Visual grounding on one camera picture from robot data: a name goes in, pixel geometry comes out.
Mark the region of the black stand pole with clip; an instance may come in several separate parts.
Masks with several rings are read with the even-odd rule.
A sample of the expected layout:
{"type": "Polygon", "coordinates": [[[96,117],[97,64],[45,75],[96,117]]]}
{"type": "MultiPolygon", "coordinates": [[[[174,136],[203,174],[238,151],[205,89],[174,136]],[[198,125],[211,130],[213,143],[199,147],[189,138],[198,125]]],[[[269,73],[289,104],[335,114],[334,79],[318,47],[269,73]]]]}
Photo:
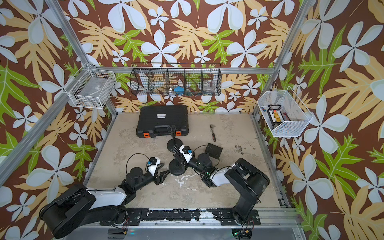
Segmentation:
{"type": "Polygon", "coordinates": [[[168,127],[168,131],[171,134],[171,137],[173,138],[173,141],[176,139],[176,126],[171,125],[168,127]]]}

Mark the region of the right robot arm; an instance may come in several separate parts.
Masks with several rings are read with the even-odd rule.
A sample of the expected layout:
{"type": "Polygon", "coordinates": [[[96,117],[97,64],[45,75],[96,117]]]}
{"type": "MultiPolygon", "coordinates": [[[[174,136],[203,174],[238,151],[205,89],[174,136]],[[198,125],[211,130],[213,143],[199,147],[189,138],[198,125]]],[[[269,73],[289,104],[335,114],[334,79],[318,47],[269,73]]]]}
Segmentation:
{"type": "Polygon", "coordinates": [[[209,188],[231,184],[240,194],[239,200],[232,208],[233,219],[244,224],[251,210],[260,202],[260,197],[270,184],[269,177],[243,158],[233,165],[217,169],[208,154],[201,154],[202,161],[194,158],[194,153],[175,154],[176,173],[182,175],[188,168],[193,169],[202,182],[209,188]]]}

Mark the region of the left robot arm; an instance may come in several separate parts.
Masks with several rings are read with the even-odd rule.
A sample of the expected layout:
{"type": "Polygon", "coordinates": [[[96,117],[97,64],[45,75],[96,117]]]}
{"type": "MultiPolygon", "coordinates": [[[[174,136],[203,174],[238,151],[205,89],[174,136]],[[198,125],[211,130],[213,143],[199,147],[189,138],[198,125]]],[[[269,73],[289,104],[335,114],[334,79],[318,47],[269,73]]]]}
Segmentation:
{"type": "Polygon", "coordinates": [[[44,221],[56,239],[63,238],[80,226],[105,222],[121,224],[127,217],[127,205],[136,196],[137,191],[150,183],[162,184],[169,170],[155,173],[143,173],[139,167],[131,169],[122,183],[112,189],[91,189],[83,184],[72,186],[61,196],[44,206],[39,218],[44,221]]]}

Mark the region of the black phone holder plate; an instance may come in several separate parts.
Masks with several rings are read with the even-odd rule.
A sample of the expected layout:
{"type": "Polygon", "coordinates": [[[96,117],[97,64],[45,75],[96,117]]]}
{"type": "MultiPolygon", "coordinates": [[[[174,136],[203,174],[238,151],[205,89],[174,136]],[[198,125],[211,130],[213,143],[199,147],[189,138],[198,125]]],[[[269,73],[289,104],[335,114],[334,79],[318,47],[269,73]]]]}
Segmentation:
{"type": "Polygon", "coordinates": [[[223,148],[209,143],[205,149],[205,153],[210,157],[219,160],[222,154],[223,148]]]}

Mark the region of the black plastic tool case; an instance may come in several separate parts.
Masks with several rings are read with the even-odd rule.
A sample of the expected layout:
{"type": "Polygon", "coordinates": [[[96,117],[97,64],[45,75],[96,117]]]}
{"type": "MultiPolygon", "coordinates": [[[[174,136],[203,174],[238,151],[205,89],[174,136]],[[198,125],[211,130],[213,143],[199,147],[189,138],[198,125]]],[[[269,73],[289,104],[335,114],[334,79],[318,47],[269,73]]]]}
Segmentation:
{"type": "Polygon", "coordinates": [[[145,106],[141,108],[136,135],[139,138],[169,136],[172,126],[176,128],[177,136],[189,134],[187,106],[145,106]]]}

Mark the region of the blue object in basket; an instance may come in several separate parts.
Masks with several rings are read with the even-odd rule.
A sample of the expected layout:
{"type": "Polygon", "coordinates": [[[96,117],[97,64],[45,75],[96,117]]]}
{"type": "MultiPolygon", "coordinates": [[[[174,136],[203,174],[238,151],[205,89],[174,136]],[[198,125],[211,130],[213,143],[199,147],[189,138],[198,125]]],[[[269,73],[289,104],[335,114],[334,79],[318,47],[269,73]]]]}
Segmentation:
{"type": "Polygon", "coordinates": [[[174,88],[174,92],[181,96],[185,93],[185,90],[182,87],[176,87],[176,88],[174,88]]]}

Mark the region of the screw box in basket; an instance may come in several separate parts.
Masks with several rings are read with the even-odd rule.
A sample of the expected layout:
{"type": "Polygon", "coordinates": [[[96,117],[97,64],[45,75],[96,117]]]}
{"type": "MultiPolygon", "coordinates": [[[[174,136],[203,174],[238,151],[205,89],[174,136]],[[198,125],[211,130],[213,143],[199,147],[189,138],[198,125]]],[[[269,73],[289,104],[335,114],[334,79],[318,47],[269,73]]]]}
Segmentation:
{"type": "Polygon", "coordinates": [[[282,109],[281,105],[268,105],[267,112],[273,126],[278,126],[285,121],[282,109]]]}

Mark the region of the red handled ratchet wrench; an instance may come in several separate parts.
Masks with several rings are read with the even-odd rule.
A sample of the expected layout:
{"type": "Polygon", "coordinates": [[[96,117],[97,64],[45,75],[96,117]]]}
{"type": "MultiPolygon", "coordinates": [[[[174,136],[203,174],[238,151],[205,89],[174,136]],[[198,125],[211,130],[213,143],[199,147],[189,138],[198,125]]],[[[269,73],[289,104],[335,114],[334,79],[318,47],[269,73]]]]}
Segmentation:
{"type": "Polygon", "coordinates": [[[217,139],[216,139],[216,135],[214,133],[214,127],[215,127],[214,125],[210,125],[213,141],[216,142],[217,139]]]}

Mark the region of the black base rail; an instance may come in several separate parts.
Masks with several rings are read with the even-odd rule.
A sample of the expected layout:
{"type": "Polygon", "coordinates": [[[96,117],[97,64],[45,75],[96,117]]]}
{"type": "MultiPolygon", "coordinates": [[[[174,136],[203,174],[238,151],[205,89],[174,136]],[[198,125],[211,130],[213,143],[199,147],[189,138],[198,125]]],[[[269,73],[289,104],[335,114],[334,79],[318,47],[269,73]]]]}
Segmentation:
{"type": "Polygon", "coordinates": [[[121,217],[115,220],[100,221],[101,226],[125,225],[139,226],[145,221],[218,221],[221,226],[236,226],[235,212],[232,208],[207,208],[207,209],[147,209],[128,208],[121,217]]]}

